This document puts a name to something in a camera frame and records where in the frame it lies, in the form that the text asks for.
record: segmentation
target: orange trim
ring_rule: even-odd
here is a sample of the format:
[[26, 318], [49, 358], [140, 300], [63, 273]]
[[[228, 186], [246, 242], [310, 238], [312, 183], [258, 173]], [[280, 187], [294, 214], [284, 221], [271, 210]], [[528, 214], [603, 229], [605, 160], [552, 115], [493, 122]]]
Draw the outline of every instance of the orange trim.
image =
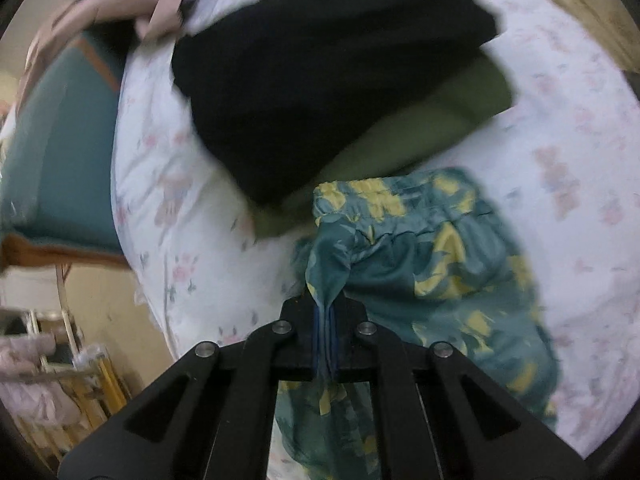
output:
[[95, 68], [95, 71], [102, 76], [105, 83], [113, 90], [114, 92], [120, 92], [120, 82], [113, 75], [111, 69], [107, 66], [107, 64], [102, 60], [100, 55], [95, 51], [94, 46], [91, 45], [85, 38], [78, 38], [75, 40], [71, 46], [76, 47], [82, 55], [86, 58], [86, 60]]

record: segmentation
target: olive green garment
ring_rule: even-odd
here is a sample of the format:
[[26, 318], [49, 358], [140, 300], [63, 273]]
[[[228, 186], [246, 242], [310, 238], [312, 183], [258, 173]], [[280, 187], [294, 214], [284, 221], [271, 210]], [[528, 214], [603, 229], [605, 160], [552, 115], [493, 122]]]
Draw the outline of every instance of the olive green garment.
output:
[[[314, 215], [306, 283], [321, 341], [327, 309], [344, 289], [404, 341], [452, 343], [554, 423], [558, 362], [532, 275], [510, 229], [463, 171], [321, 184]], [[326, 377], [281, 383], [276, 419], [287, 450], [312, 480], [378, 480], [368, 386]]]
[[282, 234], [310, 219], [313, 190], [321, 182], [404, 173], [412, 164], [460, 142], [511, 104], [504, 75], [480, 53], [422, 101], [379, 120], [281, 205], [253, 207], [257, 237]]

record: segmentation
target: folded black cloth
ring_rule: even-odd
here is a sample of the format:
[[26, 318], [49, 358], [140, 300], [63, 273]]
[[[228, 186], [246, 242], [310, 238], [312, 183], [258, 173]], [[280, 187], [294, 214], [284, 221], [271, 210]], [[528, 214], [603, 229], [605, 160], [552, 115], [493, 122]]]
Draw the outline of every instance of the folded black cloth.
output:
[[262, 0], [179, 40], [172, 69], [204, 145], [265, 205], [495, 34], [473, 0]]

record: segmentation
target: bed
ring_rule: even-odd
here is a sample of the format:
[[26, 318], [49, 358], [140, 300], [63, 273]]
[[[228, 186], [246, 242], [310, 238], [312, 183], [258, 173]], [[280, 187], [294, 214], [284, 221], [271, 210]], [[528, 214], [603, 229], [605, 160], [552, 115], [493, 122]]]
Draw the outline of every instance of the bed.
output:
[[[190, 31], [253, 0], [200, 0]], [[587, 457], [640, 397], [640, 105], [611, 57], [551, 0], [478, 0], [501, 16], [487, 53], [517, 99], [426, 163], [463, 166], [509, 219], [540, 283], [561, 361], [556, 431]], [[175, 358], [277, 319], [302, 288], [303, 230], [255, 240], [246, 203], [194, 135], [171, 42], [130, 54], [112, 209], [140, 292]], [[274, 428], [269, 476], [304, 478]]]

